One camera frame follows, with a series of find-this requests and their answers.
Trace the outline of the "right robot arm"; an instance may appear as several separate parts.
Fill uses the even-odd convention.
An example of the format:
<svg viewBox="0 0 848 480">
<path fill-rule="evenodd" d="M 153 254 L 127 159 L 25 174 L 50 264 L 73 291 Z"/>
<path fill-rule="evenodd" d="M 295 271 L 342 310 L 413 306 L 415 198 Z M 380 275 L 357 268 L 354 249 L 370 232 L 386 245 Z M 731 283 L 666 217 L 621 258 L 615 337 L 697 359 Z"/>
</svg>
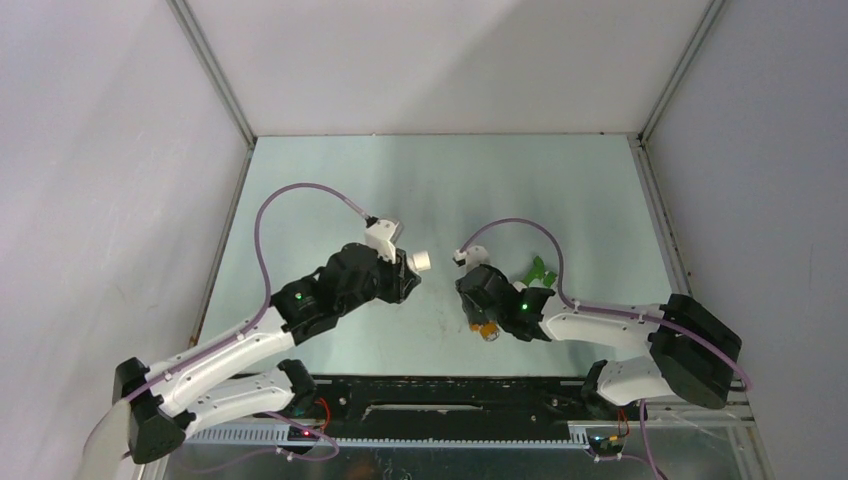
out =
<svg viewBox="0 0 848 480">
<path fill-rule="evenodd" d="M 581 402 L 593 417 L 666 396 L 719 410 L 733 390 L 742 340 L 688 295 L 673 294 L 663 304 L 585 305 L 550 288 L 511 283 L 488 264 L 469 269 L 455 289 L 472 325 L 495 325 L 525 342 L 576 341 L 630 351 L 629 359 L 592 365 Z"/>
</svg>

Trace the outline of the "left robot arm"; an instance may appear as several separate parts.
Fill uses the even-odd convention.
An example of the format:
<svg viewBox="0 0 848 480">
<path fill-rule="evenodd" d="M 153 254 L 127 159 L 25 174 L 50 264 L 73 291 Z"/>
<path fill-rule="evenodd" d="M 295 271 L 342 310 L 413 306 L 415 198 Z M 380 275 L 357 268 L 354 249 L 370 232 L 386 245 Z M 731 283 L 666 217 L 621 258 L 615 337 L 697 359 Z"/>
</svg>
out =
<svg viewBox="0 0 848 480">
<path fill-rule="evenodd" d="M 133 462 L 159 460 L 209 427 L 257 413 L 304 416 L 317 387 L 304 364 L 284 359 L 250 376 L 242 371 L 337 326 L 373 300 L 404 302 L 430 269 L 427 252 L 398 249 L 391 260 L 350 243 L 312 274 L 271 295 L 267 307 L 209 342 L 147 366 L 132 357 L 115 369 L 113 399 L 130 406 L 128 451 Z"/>
</svg>

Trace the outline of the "orange water faucet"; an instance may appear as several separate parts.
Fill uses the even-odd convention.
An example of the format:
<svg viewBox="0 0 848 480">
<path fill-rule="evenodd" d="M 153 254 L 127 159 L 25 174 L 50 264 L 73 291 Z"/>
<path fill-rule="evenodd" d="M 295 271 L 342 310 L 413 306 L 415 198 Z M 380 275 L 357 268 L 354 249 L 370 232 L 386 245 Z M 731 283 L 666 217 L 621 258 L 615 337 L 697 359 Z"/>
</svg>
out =
<svg viewBox="0 0 848 480">
<path fill-rule="evenodd" d="M 495 322 L 470 324 L 469 329 L 478 334 L 486 342 L 493 342 L 497 340 L 500 335 L 500 328 Z"/>
</svg>

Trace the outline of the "green water faucet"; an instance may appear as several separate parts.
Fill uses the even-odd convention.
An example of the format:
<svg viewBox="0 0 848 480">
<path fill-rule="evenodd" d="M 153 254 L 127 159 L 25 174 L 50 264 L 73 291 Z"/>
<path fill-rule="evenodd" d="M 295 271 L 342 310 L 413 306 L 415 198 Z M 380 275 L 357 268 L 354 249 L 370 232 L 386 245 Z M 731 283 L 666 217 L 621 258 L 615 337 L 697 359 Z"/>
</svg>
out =
<svg viewBox="0 0 848 480">
<path fill-rule="evenodd" d="M 520 282 L 527 287 L 543 287 L 553 289 L 557 284 L 558 275 L 547 268 L 541 257 L 535 256 L 529 271 Z"/>
</svg>

